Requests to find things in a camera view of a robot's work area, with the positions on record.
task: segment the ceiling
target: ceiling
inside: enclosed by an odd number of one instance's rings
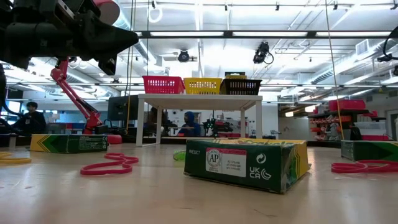
[[[131,29],[137,32],[327,30],[327,21],[331,30],[390,31],[397,25],[398,16],[398,9],[390,9],[394,7],[393,0],[327,0],[328,16],[324,0],[279,0],[278,11],[276,11],[276,2],[260,0],[156,0],[155,9],[152,7],[152,1],[148,0],[134,2],[116,0],[116,2],[122,9],[122,15],[114,25],[129,27],[131,24]],[[372,44],[376,42],[381,44],[384,39],[369,40],[371,45],[369,49],[373,52],[366,58],[345,62],[344,66],[339,65],[356,53],[356,44],[363,40],[333,39],[330,47],[328,39],[142,39],[131,49],[130,55],[128,49],[119,54],[114,77],[103,75],[95,61],[73,65],[69,71],[87,80],[88,83],[109,83],[114,79],[118,79],[122,84],[126,83],[127,71],[131,69],[127,64],[130,64],[132,73],[130,75],[129,72],[129,76],[133,77],[133,83],[142,83],[140,77],[143,75],[222,78],[225,72],[246,72],[249,78],[263,79],[262,84],[310,84],[311,79],[315,79],[321,71],[331,68],[333,56],[333,61],[339,66],[336,69],[338,73],[336,81],[339,85],[347,83],[382,85],[383,82],[394,84],[394,80],[390,80],[391,69],[388,69],[392,64],[374,61],[382,53],[380,48],[372,49]],[[252,58],[262,41],[269,43],[271,53],[274,55],[274,62],[270,65],[253,64]],[[187,50],[194,61],[178,62],[177,57],[181,50]],[[396,47],[392,46],[391,52],[395,50]],[[350,83],[350,80],[377,71],[381,72]],[[38,71],[38,73],[47,72],[48,70]],[[22,78],[14,77],[11,80],[17,82]],[[334,84],[334,79],[328,77],[316,84],[331,85]],[[110,88],[123,91],[125,86]],[[367,89],[370,88],[358,88],[357,92]],[[143,86],[134,87],[134,90],[142,91]],[[264,86],[261,90],[275,92],[281,96],[280,100],[291,100],[292,96],[298,101],[306,96],[304,100],[321,100],[333,95],[332,90],[325,88]]]

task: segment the yellow rubber band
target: yellow rubber band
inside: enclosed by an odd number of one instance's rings
[[[12,156],[10,152],[0,152],[0,164],[26,164],[32,162],[31,158],[6,158]]]

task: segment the red basket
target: red basket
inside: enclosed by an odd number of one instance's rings
[[[339,100],[341,110],[365,110],[365,102],[363,100]],[[329,110],[337,110],[337,100],[329,101]]]
[[[145,93],[181,94],[185,86],[181,77],[144,75]]]

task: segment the security camera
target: security camera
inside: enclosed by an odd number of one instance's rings
[[[187,62],[189,61],[189,54],[187,50],[181,50],[180,55],[178,56],[179,62]]]

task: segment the hood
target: hood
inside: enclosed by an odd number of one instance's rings
[[[192,124],[193,120],[195,119],[195,115],[193,115],[193,113],[191,111],[186,112],[185,115],[188,118],[188,122],[187,123],[188,124]]]

